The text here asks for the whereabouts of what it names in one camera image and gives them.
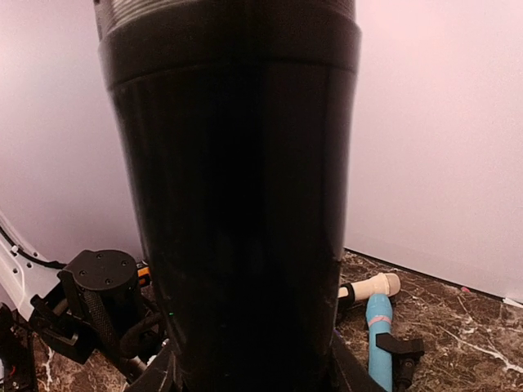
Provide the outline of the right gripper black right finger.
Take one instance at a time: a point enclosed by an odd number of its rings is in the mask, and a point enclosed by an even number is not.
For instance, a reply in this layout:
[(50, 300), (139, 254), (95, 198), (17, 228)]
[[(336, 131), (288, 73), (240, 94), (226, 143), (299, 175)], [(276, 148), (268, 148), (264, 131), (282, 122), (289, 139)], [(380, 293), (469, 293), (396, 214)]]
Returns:
[(327, 391), (385, 392), (367, 373), (340, 336), (334, 336), (329, 360)]

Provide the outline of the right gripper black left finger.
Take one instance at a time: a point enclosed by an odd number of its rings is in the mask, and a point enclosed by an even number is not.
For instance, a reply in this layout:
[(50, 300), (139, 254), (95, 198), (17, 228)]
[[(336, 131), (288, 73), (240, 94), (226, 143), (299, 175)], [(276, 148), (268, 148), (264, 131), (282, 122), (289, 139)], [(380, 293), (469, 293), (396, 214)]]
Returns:
[(181, 384), (177, 380), (176, 359), (172, 348), (164, 346), (145, 372), (126, 392), (178, 392)]

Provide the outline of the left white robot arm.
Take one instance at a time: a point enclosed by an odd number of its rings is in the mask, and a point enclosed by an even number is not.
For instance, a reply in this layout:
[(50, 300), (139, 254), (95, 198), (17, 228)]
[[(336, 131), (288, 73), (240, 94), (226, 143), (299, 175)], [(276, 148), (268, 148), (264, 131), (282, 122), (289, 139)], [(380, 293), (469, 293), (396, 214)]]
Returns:
[(128, 391), (165, 391), (168, 357), (144, 261), (119, 250), (84, 250), (68, 263), (45, 258), (1, 217), (1, 288), (47, 346), (84, 364), (99, 351)]

